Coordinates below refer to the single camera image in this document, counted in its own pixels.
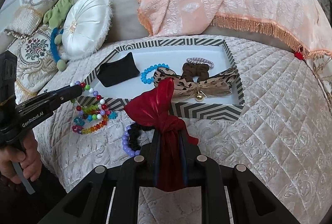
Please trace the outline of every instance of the ornate cushion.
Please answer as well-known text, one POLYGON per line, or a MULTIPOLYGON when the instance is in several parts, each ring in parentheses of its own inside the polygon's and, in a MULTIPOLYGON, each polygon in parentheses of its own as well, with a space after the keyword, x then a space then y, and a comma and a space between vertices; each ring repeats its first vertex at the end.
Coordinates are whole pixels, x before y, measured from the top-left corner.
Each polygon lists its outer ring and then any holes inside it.
POLYGON ((27 0, 15 12, 14 18, 5 30, 18 38, 31 36, 43 20, 44 14, 58 0, 27 0))
MULTIPOLYGON (((58 71, 50 51, 51 33, 48 26, 43 24, 33 36, 28 39, 17 39, 8 48, 17 56, 17 104, 36 96, 58 71)), ((60 45, 60 56, 62 53, 63 46, 60 45)))

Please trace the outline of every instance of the red satin bow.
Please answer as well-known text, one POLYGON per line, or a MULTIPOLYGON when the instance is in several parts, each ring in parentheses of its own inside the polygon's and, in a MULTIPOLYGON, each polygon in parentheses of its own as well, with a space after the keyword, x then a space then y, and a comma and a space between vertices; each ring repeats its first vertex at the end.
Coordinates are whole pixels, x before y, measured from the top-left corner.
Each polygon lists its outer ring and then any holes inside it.
POLYGON ((186 124, 180 118, 169 115, 168 109, 174 91, 171 78, 159 82, 158 87, 144 92, 131 100, 124 110, 136 123, 154 126, 160 132, 160 168, 157 188, 163 191, 175 191, 184 188, 180 150, 179 131, 187 133, 188 141, 197 145, 198 139, 189 136, 186 124))

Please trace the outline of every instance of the brown scrunchie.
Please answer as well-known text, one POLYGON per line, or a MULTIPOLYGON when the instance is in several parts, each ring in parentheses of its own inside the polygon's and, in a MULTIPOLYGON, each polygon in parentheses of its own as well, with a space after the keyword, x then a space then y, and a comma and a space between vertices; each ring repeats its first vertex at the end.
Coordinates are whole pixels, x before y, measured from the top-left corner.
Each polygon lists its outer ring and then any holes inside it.
POLYGON ((209 65, 199 64, 194 65, 191 63, 185 63, 182 67, 182 77, 185 78, 186 82, 194 82, 193 77, 198 76, 197 82, 205 81, 209 78, 209 65))

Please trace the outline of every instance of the cream velvet bedspread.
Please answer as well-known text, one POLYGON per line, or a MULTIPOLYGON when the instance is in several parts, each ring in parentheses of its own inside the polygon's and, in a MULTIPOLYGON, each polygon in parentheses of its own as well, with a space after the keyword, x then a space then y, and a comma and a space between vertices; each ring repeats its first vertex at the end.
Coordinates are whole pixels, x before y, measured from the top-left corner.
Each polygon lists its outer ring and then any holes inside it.
MULTIPOLYGON (((236 122, 184 119, 200 139, 202 154, 218 163, 243 163, 301 223, 318 224, 332 204, 332 120, 322 90, 304 61, 278 48, 222 36, 232 51, 245 88, 246 105, 236 122)), ((83 80, 115 45, 89 58, 69 62, 44 89, 83 80)), ((94 134, 71 131, 74 111, 63 104, 34 129, 44 164, 70 191, 95 166, 118 166, 127 159, 121 135, 131 122, 125 112, 94 134)), ((152 139, 152 132, 141 141, 152 139)), ((200 189, 165 193, 141 188, 138 222, 200 223, 200 189)))

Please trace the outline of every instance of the fluffy trim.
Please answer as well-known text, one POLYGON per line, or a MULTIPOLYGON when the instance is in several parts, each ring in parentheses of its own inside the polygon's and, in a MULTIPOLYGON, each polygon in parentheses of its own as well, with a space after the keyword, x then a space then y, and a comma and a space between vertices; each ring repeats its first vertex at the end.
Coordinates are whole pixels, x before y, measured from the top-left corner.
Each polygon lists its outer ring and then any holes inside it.
POLYGON ((105 1, 105 5, 108 5, 109 7, 106 9, 106 15, 105 15, 105 19, 103 21, 104 23, 103 23, 101 31, 100 31, 100 37, 97 40, 97 45, 94 46, 94 47, 89 48, 86 51, 85 56, 83 56, 83 57, 81 57, 81 56, 70 56, 69 54, 66 53, 66 54, 62 54, 62 56, 61 56, 62 59, 65 58, 67 60, 75 61, 75 60, 79 60, 79 59, 82 59, 82 58, 89 57, 89 56, 91 56, 91 54, 97 52, 100 49, 100 47, 103 45, 103 43, 105 41, 105 38, 108 34, 108 31, 109 31, 110 27, 112 26, 111 19, 113 18, 113 10, 112 10, 112 7, 111 7, 112 0, 104 0, 104 1, 105 1))

